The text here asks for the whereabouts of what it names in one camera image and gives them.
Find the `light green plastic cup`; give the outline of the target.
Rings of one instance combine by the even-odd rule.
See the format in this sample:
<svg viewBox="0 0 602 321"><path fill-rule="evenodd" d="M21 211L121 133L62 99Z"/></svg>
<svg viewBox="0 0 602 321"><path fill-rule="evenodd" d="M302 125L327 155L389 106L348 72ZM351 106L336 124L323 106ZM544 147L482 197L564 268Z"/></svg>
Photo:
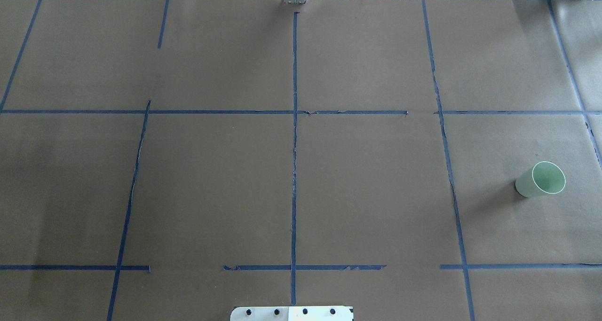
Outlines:
<svg viewBox="0 0 602 321"><path fill-rule="evenodd" d="M528 198L556 195L565 186L565 174L551 162L539 162L515 180L517 192Z"/></svg>

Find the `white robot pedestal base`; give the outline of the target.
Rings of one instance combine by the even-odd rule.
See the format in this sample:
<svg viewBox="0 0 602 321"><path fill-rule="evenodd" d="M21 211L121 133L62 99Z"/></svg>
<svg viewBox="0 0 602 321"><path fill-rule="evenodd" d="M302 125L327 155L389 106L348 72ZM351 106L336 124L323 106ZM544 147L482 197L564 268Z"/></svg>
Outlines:
<svg viewBox="0 0 602 321"><path fill-rule="evenodd" d="M354 321L350 306L248 306L236 307L230 321Z"/></svg>

